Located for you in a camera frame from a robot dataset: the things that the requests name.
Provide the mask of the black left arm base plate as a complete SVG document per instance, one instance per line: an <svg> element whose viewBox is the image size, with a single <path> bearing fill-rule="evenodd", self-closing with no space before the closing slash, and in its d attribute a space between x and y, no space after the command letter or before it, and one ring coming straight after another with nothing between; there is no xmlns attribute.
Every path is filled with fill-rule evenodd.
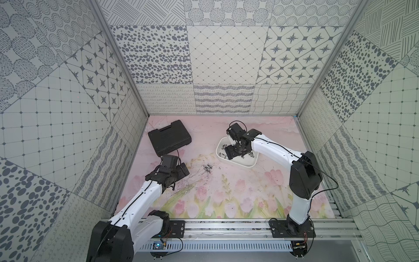
<svg viewBox="0 0 419 262"><path fill-rule="evenodd" d="M185 221L169 220L163 222L161 231L155 235L155 238L183 238L185 231Z"/></svg>

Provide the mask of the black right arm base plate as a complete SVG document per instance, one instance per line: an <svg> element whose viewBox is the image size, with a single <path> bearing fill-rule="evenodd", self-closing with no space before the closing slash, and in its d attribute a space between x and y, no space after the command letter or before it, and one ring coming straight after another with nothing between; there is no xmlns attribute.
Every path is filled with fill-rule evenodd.
<svg viewBox="0 0 419 262"><path fill-rule="evenodd" d="M268 225L273 238L315 238L316 233L312 221L307 219L299 225L293 220L278 220L272 218Z"/></svg>

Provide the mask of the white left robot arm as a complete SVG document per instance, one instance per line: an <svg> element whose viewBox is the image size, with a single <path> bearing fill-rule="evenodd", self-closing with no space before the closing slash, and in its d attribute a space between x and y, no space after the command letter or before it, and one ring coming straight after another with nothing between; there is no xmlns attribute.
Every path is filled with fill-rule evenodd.
<svg viewBox="0 0 419 262"><path fill-rule="evenodd" d="M91 234L88 262L131 262L152 238L155 249L165 250L168 239L181 240L184 221L172 221L165 211L149 208L168 188L189 175L178 156L163 155L160 164L145 177L135 197L107 222L98 222Z"/></svg>

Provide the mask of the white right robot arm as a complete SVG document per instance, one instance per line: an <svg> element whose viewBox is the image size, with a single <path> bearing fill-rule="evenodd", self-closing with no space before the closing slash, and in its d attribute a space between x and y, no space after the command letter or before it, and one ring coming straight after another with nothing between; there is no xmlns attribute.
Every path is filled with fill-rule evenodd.
<svg viewBox="0 0 419 262"><path fill-rule="evenodd" d="M244 157L249 153L260 153L290 170L289 187L293 200L287 222L301 226L308 222L309 211L315 192L323 180L315 155L301 153L282 146L256 129L245 130L240 121L233 121L227 128L230 140L224 151L228 160Z"/></svg>

